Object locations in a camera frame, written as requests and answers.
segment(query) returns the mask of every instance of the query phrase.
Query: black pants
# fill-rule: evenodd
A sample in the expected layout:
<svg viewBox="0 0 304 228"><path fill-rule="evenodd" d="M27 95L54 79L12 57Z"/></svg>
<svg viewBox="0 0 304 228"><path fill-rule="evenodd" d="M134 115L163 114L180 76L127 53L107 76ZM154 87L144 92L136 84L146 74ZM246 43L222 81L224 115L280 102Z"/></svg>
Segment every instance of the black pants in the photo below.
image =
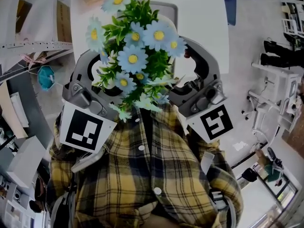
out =
<svg viewBox="0 0 304 228"><path fill-rule="evenodd" d="M263 63L277 67L304 67L304 50L291 51L285 47L275 45L271 51L278 55L278 57L271 57L265 55L263 57Z"/></svg>

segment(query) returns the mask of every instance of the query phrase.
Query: artificial flower bouquet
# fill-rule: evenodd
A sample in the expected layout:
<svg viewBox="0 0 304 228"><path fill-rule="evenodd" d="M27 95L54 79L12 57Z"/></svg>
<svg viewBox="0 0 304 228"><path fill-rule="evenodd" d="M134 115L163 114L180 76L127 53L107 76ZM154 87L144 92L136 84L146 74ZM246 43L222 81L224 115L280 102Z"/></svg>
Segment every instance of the artificial flower bouquet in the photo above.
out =
<svg viewBox="0 0 304 228"><path fill-rule="evenodd" d="M169 102L166 87L176 83L169 60L184 54L186 42L175 27L158 19L150 0L106 0L102 10L121 16L112 16L113 24L104 26L98 18L90 19L87 44L108 65L97 70L100 82L94 86L105 90L113 83L122 91L121 104L110 107L124 121L131 118L132 105L161 111L157 104Z"/></svg>

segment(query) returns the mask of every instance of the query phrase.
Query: white box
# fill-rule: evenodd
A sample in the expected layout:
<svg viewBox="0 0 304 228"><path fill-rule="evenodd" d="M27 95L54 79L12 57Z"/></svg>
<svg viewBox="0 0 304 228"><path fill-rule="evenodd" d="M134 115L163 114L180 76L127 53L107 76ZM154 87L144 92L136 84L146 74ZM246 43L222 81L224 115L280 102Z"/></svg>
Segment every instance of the white box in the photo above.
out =
<svg viewBox="0 0 304 228"><path fill-rule="evenodd" d="M36 136L27 139L10 163L7 174L21 187L30 188L46 149Z"/></svg>

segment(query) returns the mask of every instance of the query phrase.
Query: wooden floor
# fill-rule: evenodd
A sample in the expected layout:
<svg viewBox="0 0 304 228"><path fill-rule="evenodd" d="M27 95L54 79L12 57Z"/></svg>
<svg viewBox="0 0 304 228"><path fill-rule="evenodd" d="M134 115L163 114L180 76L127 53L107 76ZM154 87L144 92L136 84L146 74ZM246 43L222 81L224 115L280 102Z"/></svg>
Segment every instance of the wooden floor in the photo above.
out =
<svg viewBox="0 0 304 228"><path fill-rule="evenodd" d="M286 131L282 138L304 158L304 105L301 111L302 114L293 131L290 134Z"/></svg>

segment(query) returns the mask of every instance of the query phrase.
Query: paper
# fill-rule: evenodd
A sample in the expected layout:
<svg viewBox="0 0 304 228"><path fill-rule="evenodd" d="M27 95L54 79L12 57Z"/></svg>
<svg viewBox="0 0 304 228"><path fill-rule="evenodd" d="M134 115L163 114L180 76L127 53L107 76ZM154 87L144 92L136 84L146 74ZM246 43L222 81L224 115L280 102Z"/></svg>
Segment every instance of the paper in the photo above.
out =
<svg viewBox="0 0 304 228"><path fill-rule="evenodd" d="M0 106L2 108L2 116L14 132L15 136L18 139L26 138L28 135L24 131L14 110L13 104L10 101L10 95L6 82L3 82L0 86Z"/></svg>

